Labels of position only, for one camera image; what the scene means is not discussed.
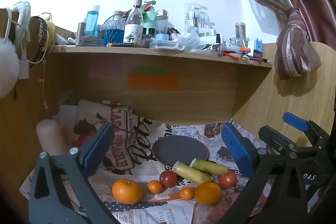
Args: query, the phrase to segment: wooden shelf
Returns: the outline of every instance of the wooden shelf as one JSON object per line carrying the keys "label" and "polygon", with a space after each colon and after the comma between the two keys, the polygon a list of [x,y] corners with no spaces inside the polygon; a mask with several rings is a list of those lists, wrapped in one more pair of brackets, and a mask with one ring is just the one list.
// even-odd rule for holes
{"label": "wooden shelf", "polygon": [[140,54],[140,55],[157,55],[157,56],[173,56],[192,59],[203,59],[218,62],[236,63],[244,65],[252,65],[259,67],[272,68],[270,63],[259,63],[257,61],[249,61],[247,59],[235,60],[227,56],[217,56],[208,54],[198,54],[192,52],[182,52],[176,50],[155,50],[151,48],[133,48],[133,47],[75,47],[75,46],[54,46],[52,52],[72,52],[72,53],[115,53],[115,54]]}

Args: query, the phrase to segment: white fluffy ball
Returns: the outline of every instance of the white fluffy ball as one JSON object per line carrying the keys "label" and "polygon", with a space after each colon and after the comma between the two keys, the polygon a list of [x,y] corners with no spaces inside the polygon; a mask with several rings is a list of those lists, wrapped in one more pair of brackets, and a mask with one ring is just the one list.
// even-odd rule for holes
{"label": "white fluffy ball", "polygon": [[8,39],[0,38],[0,99],[14,88],[19,75],[19,59]]}

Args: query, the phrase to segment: bottle label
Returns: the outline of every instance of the bottle label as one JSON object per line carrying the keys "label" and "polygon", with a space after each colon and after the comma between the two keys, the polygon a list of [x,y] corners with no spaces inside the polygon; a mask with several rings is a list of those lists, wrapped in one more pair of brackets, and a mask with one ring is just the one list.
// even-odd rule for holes
{"label": "bottle label", "polygon": [[125,26],[123,43],[141,44],[143,27],[137,24],[127,24]]}

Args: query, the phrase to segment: wine bottle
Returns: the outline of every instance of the wine bottle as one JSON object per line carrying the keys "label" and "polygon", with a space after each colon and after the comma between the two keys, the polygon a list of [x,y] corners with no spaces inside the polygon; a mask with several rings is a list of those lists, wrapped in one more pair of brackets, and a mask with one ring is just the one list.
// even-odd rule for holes
{"label": "wine bottle", "polygon": [[142,0],[134,0],[134,5],[126,20],[124,43],[141,44],[143,18],[141,13]]}

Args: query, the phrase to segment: round plate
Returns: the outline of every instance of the round plate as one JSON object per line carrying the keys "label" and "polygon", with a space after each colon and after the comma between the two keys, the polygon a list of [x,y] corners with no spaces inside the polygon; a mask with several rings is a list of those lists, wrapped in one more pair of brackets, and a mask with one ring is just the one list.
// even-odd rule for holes
{"label": "round plate", "polygon": [[208,149],[200,141],[187,136],[172,135],[158,139],[152,146],[154,157],[162,164],[173,167],[180,161],[190,165],[197,158],[206,160]]}

